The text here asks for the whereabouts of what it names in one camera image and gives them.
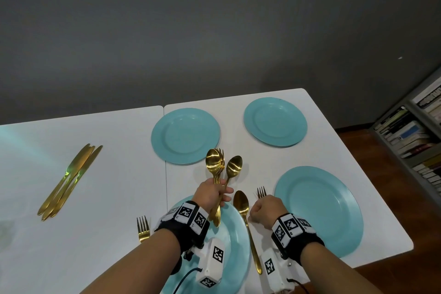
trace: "teal plate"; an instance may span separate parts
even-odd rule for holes
[[[251,135],[277,147],[300,142],[308,129],[304,115],[296,106],[271,97],[251,102],[245,109],[243,122]]]
[[[184,201],[191,200],[187,197],[172,208],[177,207]],[[195,282],[195,273],[191,273],[179,287],[177,294],[235,294],[242,286],[243,280],[248,274],[248,262],[250,260],[250,239],[246,230],[245,222],[239,212],[228,202],[221,208],[220,226],[216,228],[212,223],[208,230],[205,242],[216,236],[225,244],[225,263],[223,266],[222,280],[213,288],[203,288]],[[177,274],[170,275],[162,290],[164,294],[171,294],[178,286],[179,281],[191,269],[198,266],[199,258],[195,255],[191,261],[182,260],[182,267]]]
[[[205,158],[217,146],[221,128],[204,110],[181,108],[165,114],[152,130],[152,146],[163,160],[191,164]]]
[[[360,207],[344,183],[318,167],[300,166],[277,182],[274,195],[289,212],[304,217],[337,257],[353,252],[363,236]]]

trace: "white table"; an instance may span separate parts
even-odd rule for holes
[[[243,125],[243,112],[255,99],[273,96],[298,107],[306,117],[308,132],[293,147],[276,148],[253,138]],[[337,176],[357,200],[363,220],[364,234],[360,246],[343,260],[357,267],[413,249],[413,243],[390,211],[377,190],[362,171],[312,98],[303,89],[282,90],[228,98],[185,102],[164,107],[164,114],[179,108],[194,107],[206,110],[220,125],[218,147],[228,161],[234,155],[243,158],[243,169],[230,186],[242,190],[250,205],[257,199],[257,187],[265,186],[272,193],[279,177],[293,167],[310,165]],[[205,161],[182,166],[166,163],[168,208],[191,195],[200,182],[211,177]],[[250,225],[258,254],[271,246],[270,234],[261,225]],[[299,265],[293,274],[301,282],[308,278]],[[269,293],[264,276],[258,276],[252,257],[249,272],[240,293]]]
[[[166,212],[150,134],[163,107],[0,126],[0,293],[78,294]],[[86,144],[101,153],[54,218],[37,210]]]

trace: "gold spoon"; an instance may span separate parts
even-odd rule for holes
[[[246,215],[250,210],[250,205],[246,195],[242,191],[237,191],[233,198],[233,205],[242,216],[245,221],[246,229],[248,230],[248,235],[250,236],[251,254],[253,255],[254,265],[256,265],[256,270],[258,274],[262,274],[262,265],[260,264],[259,256],[257,255],[256,247],[254,246],[253,238],[251,237],[251,231],[248,227],[248,221],[246,220]]]
[[[216,176],[222,168],[222,156],[216,149],[210,149],[205,157],[205,165],[207,170],[213,175],[214,183],[216,183]]]
[[[225,188],[228,186],[228,182],[230,181],[230,178],[234,178],[240,173],[240,170],[242,169],[242,157],[240,156],[234,156],[230,159],[230,161],[227,164],[227,181],[225,183]],[[218,207],[213,208],[210,212],[210,216],[213,218],[213,224],[216,228],[221,224],[221,207],[220,203],[222,201],[222,196],[219,196],[218,199]]]

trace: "knife blade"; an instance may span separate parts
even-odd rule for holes
[[[43,204],[41,205],[40,209],[38,210],[37,215],[41,215],[46,210],[46,208],[49,206],[51,200],[54,198],[54,196],[56,195],[58,190],[63,185],[63,182],[66,180],[66,178],[69,176],[69,174],[72,171],[74,171],[74,169],[77,167],[77,163],[80,161],[80,159],[82,159],[83,156],[85,156],[87,150],[89,150],[89,146],[90,146],[90,143],[86,144],[83,147],[83,149],[81,149],[80,152],[77,153],[77,155],[75,156],[74,160],[72,160],[72,162],[69,164],[68,168],[66,169],[66,173],[64,174],[63,178],[59,181],[58,185],[55,186],[55,188],[49,194],[49,196],[47,197],[45,202],[43,202]]]
[[[61,199],[61,197],[63,196],[64,192],[68,189],[70,183],[72,182],[72,180],[74,180],[75,176],[80,171],[81,167],[84,165],[84,163],[87,161],[87,159],[89,159],[89,156],[90,156],[90,154],[92,153],[92,151],[94,149],[95,149],[94,146],[91,146],[89,149],[87,149],[87,151],[84,154],[84,156],[81,157],[81,159],[77,162],[77,165],[75,165],[74,170],[69,175],[70,176],[69,180],[64,184],[62,189],[60,191],[58,191],[58,193],[53,197],[53,199],[51,200],[49,206],[43,212],[43,216],[41,217],[42,221],[46,220],[48,218],[48,216],[50,215],[50,213],[53,212],[53,210],[55,209],[55,206],[57,205],[58,201]]]
[[[57,215],[58,211],[61,209],[61,207],[63,207],[64,203],[66,202],[66,200],[68,199],[69,195],[72,193],[72,191],[74,190],[76,184],[80,181],[81,177],[83,176],[83,174],[87,171],[87,169],[91,166],[91,164],[93,163],[93,161],[95,160],[96,156],[98,156],[98,154],[100,153],[101,149],[103,148],[102,145],[100,145],[99,147],[96,148],[96,150],[89,156],[89,158],[86,160],[86,162],[84,163],[84,165],[81,167],[77,178],[75,179],[74,183],[72,185],[70,185],[69,189],[63,194],[63,196],[61,197],[60,201],[58,201],[55,209],[52,211],[51,213],[51,217],[54,217],[55,215]]]

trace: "hand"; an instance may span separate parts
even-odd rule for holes
[[[281,199],[267,195],[256,201],[250,210],[250,222],[260,223],[265,229],[271,230],[277,218],[288,213]]]
[[[204,182],[201,182],[191,200],[196,202],[199,207],[205,209],[205,211],[209,213],[210,210],[216,206],[219,195],[222,194],[220,206],[223,207],[225,202],[231,201],[231,197],[224,193],[231,194],[234,192],[231,187],[224,187],[226,181],[226,179],[221,179],[220,184],[214,184],[213,178],[208,178]]]

